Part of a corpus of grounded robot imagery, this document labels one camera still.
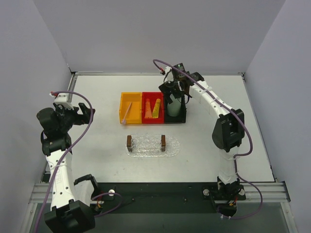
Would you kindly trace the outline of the mint green cup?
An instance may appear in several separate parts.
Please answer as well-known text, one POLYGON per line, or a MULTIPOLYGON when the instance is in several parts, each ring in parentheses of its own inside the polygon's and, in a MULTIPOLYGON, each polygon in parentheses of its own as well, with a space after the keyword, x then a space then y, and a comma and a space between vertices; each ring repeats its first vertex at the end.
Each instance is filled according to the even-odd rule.
POLYGON ((171 117, 176 117, 180 113, 181 98, 175 98, 173 94, 170 95, 172 103, 167 104, 167 114, 171 117))

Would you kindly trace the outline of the black plastic bin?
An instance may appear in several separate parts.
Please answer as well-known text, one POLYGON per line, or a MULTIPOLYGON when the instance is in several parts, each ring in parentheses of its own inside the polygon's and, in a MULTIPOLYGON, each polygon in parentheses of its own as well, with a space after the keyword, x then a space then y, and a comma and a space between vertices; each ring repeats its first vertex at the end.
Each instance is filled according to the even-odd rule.
POLYGON ((187 116, 186 102, 185 102, 185 106, 181 107, 179 115, 176 117, 172 117, 167 114, 167 102, 164 99, 164 123, 165 124, 185 123, 186 116, 187 116))

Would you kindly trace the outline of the yellow toothpaste tube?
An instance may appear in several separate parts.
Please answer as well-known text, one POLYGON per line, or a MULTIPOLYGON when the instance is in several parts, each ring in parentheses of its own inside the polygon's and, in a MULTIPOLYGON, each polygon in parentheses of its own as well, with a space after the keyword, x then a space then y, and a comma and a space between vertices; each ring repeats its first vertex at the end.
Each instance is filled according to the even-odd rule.
POLYGON ((153 118, 159 118, 160 106, 161 106, 161 99, 156 99, 155 105, 152 111, 153 118))

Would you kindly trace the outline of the clear toothbrush holder brown ends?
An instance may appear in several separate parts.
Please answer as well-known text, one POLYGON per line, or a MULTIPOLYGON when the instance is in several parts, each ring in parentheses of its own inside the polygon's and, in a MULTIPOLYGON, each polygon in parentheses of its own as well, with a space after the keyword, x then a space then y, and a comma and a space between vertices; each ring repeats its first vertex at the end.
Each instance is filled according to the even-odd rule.
POLYGON ((165 152, 166 136, 164 134, 132 134, 126 137, 128 152, 165 152))

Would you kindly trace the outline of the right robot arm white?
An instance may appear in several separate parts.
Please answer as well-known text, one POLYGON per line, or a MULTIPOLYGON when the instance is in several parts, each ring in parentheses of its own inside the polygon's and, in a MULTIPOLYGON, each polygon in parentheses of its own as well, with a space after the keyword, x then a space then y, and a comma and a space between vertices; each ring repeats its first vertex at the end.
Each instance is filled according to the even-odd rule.
POLYGON ((211 138, 220 155, 218 193, 227 196, 239 193, 242 187, 237 175, 236 160, 245 136, 243 111, 235 110, 223 102, 201 74, 185 71, 182 63, 160 67, 159 71, 165 77, 159 90, 168 106, 183 100, 184 97, 193 98, 215 120, 211 138))

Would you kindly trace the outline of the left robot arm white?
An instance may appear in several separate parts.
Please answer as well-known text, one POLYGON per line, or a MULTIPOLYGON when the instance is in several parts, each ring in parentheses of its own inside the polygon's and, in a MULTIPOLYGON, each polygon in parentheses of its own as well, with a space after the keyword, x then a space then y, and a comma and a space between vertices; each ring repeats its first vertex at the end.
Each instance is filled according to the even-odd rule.
POLYGON ((55 103, 53 108, 44 108, 36 114, 43 128, 42 151, 50 168, 49 190, 52 192, 51 209, 44 214, 44 221, 54 233, 83 233, 95 227, 95 218, 90 200, 99 196, 100 188, 87 181, 78 199, 72 176, 72 146, 69 130, 73 125, 90 123, 91 110, 80 103, 55 103))

